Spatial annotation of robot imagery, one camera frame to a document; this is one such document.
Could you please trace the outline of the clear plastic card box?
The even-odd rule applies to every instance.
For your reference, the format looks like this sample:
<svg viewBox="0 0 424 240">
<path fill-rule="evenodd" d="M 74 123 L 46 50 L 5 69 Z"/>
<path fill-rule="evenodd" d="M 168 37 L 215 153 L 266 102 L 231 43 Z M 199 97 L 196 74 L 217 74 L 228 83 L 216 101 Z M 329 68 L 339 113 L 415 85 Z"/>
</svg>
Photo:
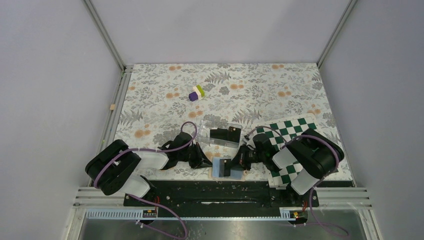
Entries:
<svg viewBox="0 0 424 240">
<path fill-rule="evenodd" d="M 242 138 L 242 125 L 202 119 L 196 139 L 208 145 L 237 149 Z"/>
</svg>

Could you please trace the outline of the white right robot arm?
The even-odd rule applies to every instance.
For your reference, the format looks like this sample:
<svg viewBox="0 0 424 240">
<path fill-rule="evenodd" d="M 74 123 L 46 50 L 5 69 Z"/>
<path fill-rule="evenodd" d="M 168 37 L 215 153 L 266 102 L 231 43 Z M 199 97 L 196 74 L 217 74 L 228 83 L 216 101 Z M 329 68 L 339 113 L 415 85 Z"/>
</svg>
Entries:
<svg viewBox="0 0 424 240">
<path fill-rule="evenodd" d="M 271 172 L 285 170 L 289 180 L 286 198 L 293 206 L 301 205 L 307 199 L 306 193 L 335 172 L 345 158 L 338 145 L 312 128 L 285 142 L 281 148 L 274 146 L 265 132 L 245 138 L 252 144 L 239 147 L 236 156 L 224 164 L 224 173 L 247 171 L 255 163 L 262 163 Z"/>
</svg>

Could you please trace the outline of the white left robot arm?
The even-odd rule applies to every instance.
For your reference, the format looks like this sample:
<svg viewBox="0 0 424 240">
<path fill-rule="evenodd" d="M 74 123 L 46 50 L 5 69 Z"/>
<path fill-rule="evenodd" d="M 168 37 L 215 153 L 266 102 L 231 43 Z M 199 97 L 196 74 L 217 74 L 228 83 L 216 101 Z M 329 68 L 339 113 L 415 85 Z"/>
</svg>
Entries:
<svg viewBox="0 0 424 240">
<path fill-rule="evenodd" d="M 104 195 L 128 193 L 135 195 L 142 205 L 148 206 L 154 202 L 155 192 L 148 180 L 135 175 L 134 171 L 168 170 L 179 162 L 187 162 L 192 169 L 213 165 L 193 137 L 182 131 L 158 149 L 129 148 L 123 140 L 115 140 L 88 162 L 85 173 Z"/>
</svg>

